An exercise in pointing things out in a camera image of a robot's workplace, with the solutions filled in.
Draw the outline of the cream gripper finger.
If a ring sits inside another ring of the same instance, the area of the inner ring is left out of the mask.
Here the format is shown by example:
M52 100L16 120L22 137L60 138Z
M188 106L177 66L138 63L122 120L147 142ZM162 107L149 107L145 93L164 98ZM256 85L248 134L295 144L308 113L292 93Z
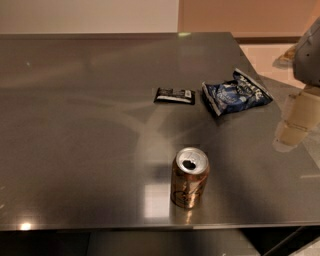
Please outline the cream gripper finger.
M290 152L319 123L320 88L307 85L299 93L286 98L273 147L279 152Z

